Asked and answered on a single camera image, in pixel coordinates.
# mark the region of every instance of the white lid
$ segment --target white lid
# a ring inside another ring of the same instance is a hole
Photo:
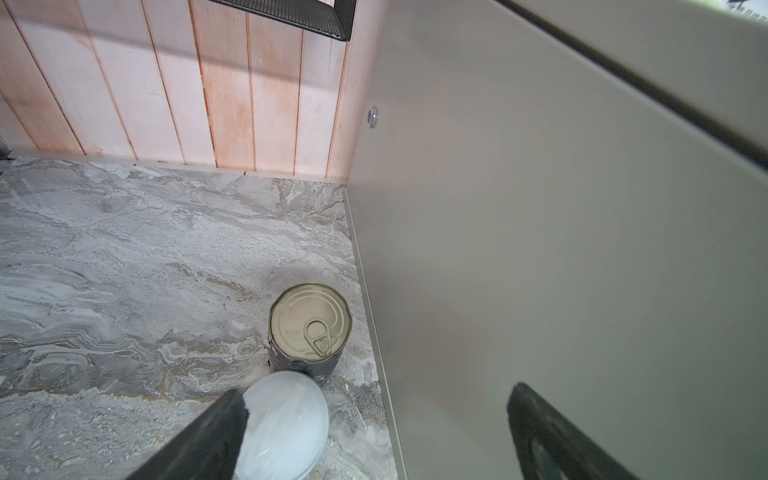
[[[319,362],[344,347],[350,318],[346,301],[334,289],[302,283],[272,306],[270,336],[288,357]]]
[[[243,394],[248,425],[237,457],[241,480],[300,480],[320,457],[328,437],[323,392],[303,373],[278,372]]]

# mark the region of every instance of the tin can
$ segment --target tin can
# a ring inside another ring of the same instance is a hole
[[[283,292],[270,311],[270,371],[295,370],[326,382],[352,331],[344,298],[321,283]]]

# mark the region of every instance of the dark stripe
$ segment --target dark stripe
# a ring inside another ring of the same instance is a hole
[[[511,0],[496,1],[504,5],[506,8],[512,10],[515,14],[521,16],[528,22],[536,25],[550,36],[555,37],[562,43],[566,44],[569,48],[577,51],[579,54],[585,56],[595,64],[600,65],[602,68],[609,71],[625,83],[631,85],[633,88],[643,92],[647,96],[653,98],[656,102],[672,110],[675,114],[681,116],[691,124],[699,127],[701,130],[707,132],[712,137],[715,137],[717,140],[724,143],[732,150],[746,157],[747,160],[752,161],[764,170],[768,170],[768,151],[755,142],[751,141],[749,138],[744,137],[742,134],[735,131],[731,127],[728,127],[719,121],[708,117],[705,113],[693,105],[675,97],[669,91],[658,87],[651,81],[643,78],[637,72],[632,71],[617,61],[600,53],[590,45],[585,44],[583,41],[579,40],[573,35],[570,35],[563,29],[559,28],[557,25],[553,25],[547,20],[544,20],[542,17],[536,15],[534,12],[531,12],[518,3],[512,2]]]

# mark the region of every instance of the wood panel wall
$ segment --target wood panel wall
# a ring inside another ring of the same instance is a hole
[[[344,43],[208,0],[0,0],[0,137],[346,180],[386,1]]]

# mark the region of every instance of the gold can lid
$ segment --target gold can lid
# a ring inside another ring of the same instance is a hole
[[[319,362],[346,345],[351,323],[338,292],[321,283],[302,283],[272,305],[270,341],[288,357]]]

